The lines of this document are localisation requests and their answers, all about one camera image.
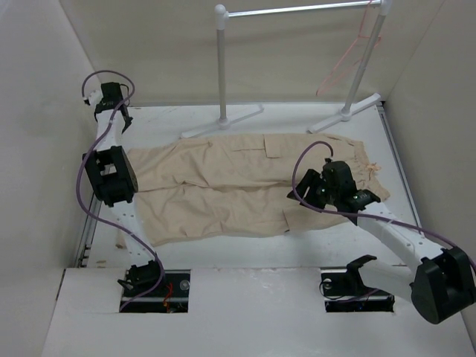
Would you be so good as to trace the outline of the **beige cargo trousers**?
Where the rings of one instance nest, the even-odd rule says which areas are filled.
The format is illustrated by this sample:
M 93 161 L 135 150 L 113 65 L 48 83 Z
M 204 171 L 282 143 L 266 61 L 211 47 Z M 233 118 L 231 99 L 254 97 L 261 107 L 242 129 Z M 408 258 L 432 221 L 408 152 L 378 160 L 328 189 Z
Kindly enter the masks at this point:
M 273 237 L 320 230 L 344 217 L 316 213 L 289 198 L 309 169 L 327 158 L 346 162 L 356 185 L 380 199 L 364 144 L 339 135 L 240 134 L 190 138 L 131 149 L 135 202 L 153 246 L 217 236 Z

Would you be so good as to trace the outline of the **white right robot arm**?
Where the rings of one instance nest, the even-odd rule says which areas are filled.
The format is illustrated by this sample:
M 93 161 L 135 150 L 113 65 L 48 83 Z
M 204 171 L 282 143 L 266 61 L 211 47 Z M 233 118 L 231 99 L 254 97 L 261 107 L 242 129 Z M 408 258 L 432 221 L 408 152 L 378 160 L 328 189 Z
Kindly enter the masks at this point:
M 353 294 L 379 289 L 411 302 L 429 323 L 439 324 L 475 304 L 474 264 L 457 246 L 444 248 L 427 238 L 422 228 L 400 222 L 370 190 L 359 190 L 350 167 L 327 159 L 322 171 L 306 171 L 292 181 L 288 195 L 306 208 L 350 220 L 377 238 L 406 266 L 398 271 L 377 257 L 349 263 L 345 286 Z

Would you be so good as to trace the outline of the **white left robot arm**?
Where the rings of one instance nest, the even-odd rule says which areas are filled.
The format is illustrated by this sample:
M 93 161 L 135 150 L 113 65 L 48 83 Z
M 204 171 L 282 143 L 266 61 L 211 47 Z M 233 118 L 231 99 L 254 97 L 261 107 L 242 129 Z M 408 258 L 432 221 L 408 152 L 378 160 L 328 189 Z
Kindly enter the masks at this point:
M 126 249 L 132 260 L 125 278 L 118 283 L 129 302 L 147 295 L 159 296 L 166 290 L 167 278 L 146 237 L 135 201 L 138 180 L 121 144 L 122 134 L 132 123 L 122 85 L 104 83 L 86 97 L 85 102 L 94 107 L 97 123 L 91 154 L 83 156 L 86 175 L 96 198 L 114 215 L 112 225 L 125 233 Z

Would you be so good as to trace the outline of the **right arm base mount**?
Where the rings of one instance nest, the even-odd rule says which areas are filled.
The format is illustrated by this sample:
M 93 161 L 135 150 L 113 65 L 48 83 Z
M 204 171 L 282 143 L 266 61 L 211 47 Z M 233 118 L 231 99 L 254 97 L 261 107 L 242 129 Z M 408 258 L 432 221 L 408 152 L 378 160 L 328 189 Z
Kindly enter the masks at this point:
M 319 291 L 328 313 L 393 312 L 395 297 L 369 288 L 345 268 L 321 270 Z

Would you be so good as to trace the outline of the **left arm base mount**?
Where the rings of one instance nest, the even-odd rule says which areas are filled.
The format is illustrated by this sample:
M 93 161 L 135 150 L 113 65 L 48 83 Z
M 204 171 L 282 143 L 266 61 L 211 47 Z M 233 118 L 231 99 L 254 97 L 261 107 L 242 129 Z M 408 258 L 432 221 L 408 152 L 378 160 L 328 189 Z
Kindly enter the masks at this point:
M 187 313 L 190 279 L 191 270 L 166 270 L 161 285 L 147 295 L 134 299 L 140 292 L 152 287 L 155 281 L 142 290 L 123 289 L 119 313 Z

